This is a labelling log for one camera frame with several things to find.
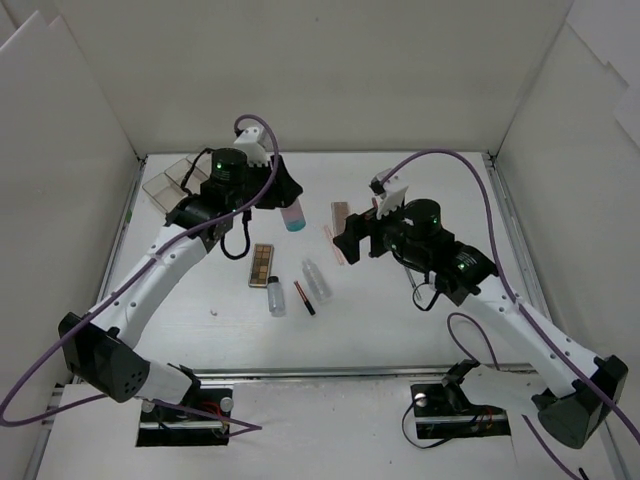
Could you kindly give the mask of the pink blue white bottle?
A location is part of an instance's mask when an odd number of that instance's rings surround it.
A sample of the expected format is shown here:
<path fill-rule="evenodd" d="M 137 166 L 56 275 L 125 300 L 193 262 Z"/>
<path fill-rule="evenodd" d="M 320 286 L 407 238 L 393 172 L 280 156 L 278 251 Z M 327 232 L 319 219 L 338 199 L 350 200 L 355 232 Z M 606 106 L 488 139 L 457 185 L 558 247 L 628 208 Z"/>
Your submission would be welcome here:
<path fill-rule="evenodd" d="M 281 209 L 285 228 L 289 232 L 298 232 L 305 228 L 306 219 L 300 201 L 296 199 L 290 206 Z"/>

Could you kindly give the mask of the pink-brown eyeshadow palette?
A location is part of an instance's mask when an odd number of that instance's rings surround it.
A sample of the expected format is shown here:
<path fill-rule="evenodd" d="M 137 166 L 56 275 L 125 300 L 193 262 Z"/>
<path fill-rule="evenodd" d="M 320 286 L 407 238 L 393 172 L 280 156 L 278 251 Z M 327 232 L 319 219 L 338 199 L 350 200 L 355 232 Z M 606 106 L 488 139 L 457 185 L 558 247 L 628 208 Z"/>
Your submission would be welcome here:
<path fill-rule="evenodd" d="M 331 203 L 333 235 L 342 234 L 346 227 L 346 219 L 350 215 L 350 206 L 346 201 L 336 201 Z"/>

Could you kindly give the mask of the clear ribbed bottle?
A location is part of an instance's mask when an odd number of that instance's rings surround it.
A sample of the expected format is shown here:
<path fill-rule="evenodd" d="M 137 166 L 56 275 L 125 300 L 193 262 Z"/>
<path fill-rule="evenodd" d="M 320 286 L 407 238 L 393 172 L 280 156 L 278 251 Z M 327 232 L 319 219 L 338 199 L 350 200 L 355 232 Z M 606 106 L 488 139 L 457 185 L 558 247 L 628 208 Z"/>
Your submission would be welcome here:
<path fill-rule="evenodd" d="M 302 273 L 314 298 L 326 303 L 333 297 L 332 290 L 319 267 L 309 258 L 302 260 Z"/>

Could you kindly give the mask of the brown eyeshadow palette silver frame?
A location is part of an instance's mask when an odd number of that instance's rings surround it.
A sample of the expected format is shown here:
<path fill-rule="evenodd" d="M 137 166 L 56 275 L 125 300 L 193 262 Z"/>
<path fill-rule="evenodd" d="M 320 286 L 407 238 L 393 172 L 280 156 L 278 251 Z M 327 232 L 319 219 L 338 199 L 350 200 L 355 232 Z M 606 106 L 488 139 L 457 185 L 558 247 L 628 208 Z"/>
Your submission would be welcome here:
<path fill-rule="evenodd" d="M 256 244 L 254 246 L 248 280 L 250 288 L 265 288 L 267 286 L 273 256 L 273 245 Z"/>

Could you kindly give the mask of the small clear bottle black cap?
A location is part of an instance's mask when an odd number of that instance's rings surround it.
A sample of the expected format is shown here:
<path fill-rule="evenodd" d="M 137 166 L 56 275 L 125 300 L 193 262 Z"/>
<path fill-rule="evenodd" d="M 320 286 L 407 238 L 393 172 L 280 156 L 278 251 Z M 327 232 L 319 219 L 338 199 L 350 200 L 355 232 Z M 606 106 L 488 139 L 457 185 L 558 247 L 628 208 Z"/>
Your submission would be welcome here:
<path fill-rule="evenodd" d="M 282 284 L 277 276 L 267 279 L 268 308 L 273 317 L 286 315 L 286 303 Z"/>

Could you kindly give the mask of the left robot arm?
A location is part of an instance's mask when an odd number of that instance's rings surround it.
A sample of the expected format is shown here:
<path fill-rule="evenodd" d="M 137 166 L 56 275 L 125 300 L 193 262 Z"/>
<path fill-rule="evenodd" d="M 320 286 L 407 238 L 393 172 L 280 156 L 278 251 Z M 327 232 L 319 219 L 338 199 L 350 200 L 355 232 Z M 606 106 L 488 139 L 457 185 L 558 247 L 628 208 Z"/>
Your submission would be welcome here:
<path fill-rule="evenodd" d="M 162 402 L 180 420 L 195 415 L 199 380 L 184 366 L 138 354 L 142 333 L 184 275 L 232 229 L 236 215 L 287 208 L 302 192 L 280 156 L 253 165 L 241 150 L 214 151 L 209 178 L 167 214 L 125 280 L 84 316 L 68 313 L 59 323 L 69 371 L 118 403 L 140 398 Z"/>

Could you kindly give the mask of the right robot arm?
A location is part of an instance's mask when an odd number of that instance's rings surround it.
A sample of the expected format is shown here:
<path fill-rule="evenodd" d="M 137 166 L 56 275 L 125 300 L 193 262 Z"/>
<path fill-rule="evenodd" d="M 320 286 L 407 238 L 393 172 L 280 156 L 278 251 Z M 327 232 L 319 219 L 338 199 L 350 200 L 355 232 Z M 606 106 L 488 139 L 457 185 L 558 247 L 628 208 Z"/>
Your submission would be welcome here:
<path fill-rule="evenodd" d="M 511 291 L 491 259 L 442 227 L 437 202 L 418 199 L 385 215 L 376 209 L 352 214 L 333 243 L 355 264 L 363 239 L 370 241 L 370 257 L 391 253 L 423 274 L 437 297 L 463 307 L 524 356 L 544 382 L 527 388 L 524 404 L 559 443 L 582 448 L 618 403 L 627 365 L 572 340 Z"/>

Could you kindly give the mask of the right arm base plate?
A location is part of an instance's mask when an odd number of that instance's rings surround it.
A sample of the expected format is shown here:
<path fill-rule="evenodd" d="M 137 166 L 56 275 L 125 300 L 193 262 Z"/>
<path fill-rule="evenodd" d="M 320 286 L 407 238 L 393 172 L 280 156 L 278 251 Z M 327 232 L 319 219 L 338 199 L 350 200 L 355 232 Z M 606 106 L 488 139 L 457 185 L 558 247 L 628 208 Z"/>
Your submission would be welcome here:
<path fill-rule="evenodd" d="M 439 383 L 410 386 L 412 422 L 420 441 L 510 436 L 506 411 L 470 402 L 458 386 Z"/>

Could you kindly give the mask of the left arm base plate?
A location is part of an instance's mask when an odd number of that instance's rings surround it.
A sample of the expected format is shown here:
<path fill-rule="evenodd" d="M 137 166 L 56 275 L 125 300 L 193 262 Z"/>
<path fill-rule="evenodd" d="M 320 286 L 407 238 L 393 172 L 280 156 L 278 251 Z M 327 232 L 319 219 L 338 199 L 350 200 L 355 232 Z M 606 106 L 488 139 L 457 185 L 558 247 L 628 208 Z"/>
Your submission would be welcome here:
<path fill-rule="evenodd" d="M 206 388 L 195 406 L 209 414 L 229 418 L 234 407 L 228 387 Z M 143 401 L 139 416 L 137 447 L 227 446 L 230 424 Z"/>

